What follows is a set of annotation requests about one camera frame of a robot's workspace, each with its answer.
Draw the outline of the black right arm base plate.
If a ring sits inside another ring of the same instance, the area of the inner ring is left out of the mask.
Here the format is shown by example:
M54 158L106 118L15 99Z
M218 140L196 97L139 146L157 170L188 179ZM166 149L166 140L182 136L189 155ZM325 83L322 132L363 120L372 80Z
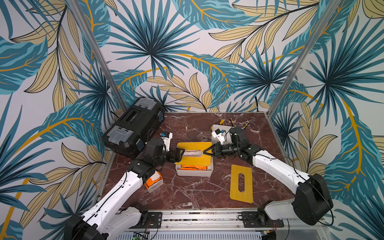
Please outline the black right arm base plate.
M271 220L264 212L241 212L237 219L243 222L245 228L275 230L285 226L282 220Z

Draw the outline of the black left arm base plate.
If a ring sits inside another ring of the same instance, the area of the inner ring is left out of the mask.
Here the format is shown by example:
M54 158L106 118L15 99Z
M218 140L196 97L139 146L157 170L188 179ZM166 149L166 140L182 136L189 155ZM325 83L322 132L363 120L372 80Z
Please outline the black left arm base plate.
M138 229L158 229L162 226L162 218L162 212L147 212L141 216L135 227Z

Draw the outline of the yellow wooden box lid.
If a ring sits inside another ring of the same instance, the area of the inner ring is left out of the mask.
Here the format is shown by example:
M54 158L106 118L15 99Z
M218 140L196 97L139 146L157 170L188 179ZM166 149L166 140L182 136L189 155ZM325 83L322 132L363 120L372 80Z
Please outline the yellow wooden box lid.
M176 165L209 166L211 164L211 156L204 154L203 151L210 148L211 146L211 142L178 143L177 147L184 149L185 152L181 161L176 163Z

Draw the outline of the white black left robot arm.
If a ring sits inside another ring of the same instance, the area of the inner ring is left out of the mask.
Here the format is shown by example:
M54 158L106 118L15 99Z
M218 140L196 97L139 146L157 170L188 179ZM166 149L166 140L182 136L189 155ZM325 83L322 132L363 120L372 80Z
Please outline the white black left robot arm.
M81 216L70 217L65 224L65 240L113 240L125 230L136 226L144 213L138 207L118 210L139 190L164 163L178 163L185 149L167 150L163 139L151 139L145 152L129 165L118 183L92 208Z

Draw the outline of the white plastic tissue box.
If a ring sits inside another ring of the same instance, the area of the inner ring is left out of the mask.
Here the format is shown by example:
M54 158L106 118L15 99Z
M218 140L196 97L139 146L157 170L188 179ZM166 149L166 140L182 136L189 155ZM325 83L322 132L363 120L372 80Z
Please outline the white plastic tissue box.
M207 166L206 171L200 170L182 170L181 165L176 165L176 172L181 177L207 177L210 178L214 170L214 165Z

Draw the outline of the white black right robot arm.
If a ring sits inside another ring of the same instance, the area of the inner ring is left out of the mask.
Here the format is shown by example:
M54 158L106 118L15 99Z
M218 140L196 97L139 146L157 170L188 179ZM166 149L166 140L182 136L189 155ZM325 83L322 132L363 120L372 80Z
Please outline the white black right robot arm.
M286 186L295 197L284 201L272 201L265 205L261 212L270 220L299 219L307 225L314 226L327 213L333 213L334 204L323 176L299 171L258 145L241 148L235 144L216 143L203 150L203 154L212 157L236 155Z

